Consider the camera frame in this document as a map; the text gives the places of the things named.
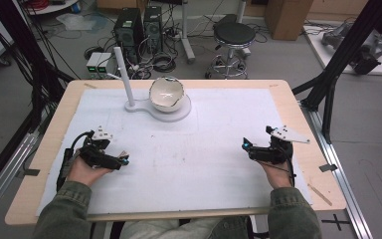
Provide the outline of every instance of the white pole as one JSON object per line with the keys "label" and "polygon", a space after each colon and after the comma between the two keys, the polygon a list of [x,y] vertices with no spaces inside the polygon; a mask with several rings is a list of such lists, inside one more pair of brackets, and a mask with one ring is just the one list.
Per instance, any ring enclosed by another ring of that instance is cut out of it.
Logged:
{"label": "white pole", "polygon": [[[126,66],[125,66],[125,61],[123,60],[122,51],[120,47],[114,47],[113,50],[116,56],[117,65],[119,67],[120,76],[123,81],[123,85],[125,86],[126,96],[128,97],[129,105],[133,107],[135,106],[135,101],[134,101],[134,97],[132,96],[131,85],[129,84],[129,76],[128,76],[128,73],[126,72]],[[112,74],[108,74],[108,75],[113,78],[119,79],[119,77],[114,76]]]}

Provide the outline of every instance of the gray floor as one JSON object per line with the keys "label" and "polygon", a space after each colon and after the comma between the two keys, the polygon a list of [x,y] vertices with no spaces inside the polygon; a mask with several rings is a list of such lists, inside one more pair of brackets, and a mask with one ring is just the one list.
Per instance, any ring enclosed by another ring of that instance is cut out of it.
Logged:
{"label": "gray floor", "polygon": [[[110,37],[113,23],[105,18],[96,18],[97,29],[93,31],[67,32],[62,26],[53,26],[57,15],[50,14],[41,21],[45,28],[57,33],[50,38],[55,48],[81,79],[87,79],[89,75],[85,67],[87,60],[83,57],[84,50],[96,46],[97,42],[102,45],[104,38]],[[201,21],[206,19],[191,20],[190,29]],[[246,18],[245,22],[265,25],[263,19]],[[255,43],[250,47],[252,55],[247,60],[250,79],[283,79],[293,88],[322,71],[304,36],[298,37],[296,41],[275,41],[268,34],[265,36],[268,38],[266,43]],[[178,79],[204,79],[212,58],[225,50],[215,52],[216,44],[211,38],[191,38],[190,42],[196,62],[188,65],[182,46],[178,44],[177,68],[169,75]],[[61,59],[57,58],[57,63],[60,69],[72,75]],[[152,74],[151,79],[163,75]],[[31,88],[16,66],[0,66],[0,151],[30,110],[30,92]],[[306,95],[302,93],[296,98],[301,100]],[[331,138],[372,235],[382,238],[382,77],[341,75],[336,86]],[[4,222],[5,213],[20,181],[15,178],[0,199],[0,238],[29,238],[32,233],[32,226],[14,227]],[[335,223],[321,222],[334,220],[333,214],[339,221],[349,220],[345,211],[318,212],[323,237],[355,238],[351,225],[342,223],[339,230]],[[257,219],[259,230],[266,230],[266,216],[257,216]]]}

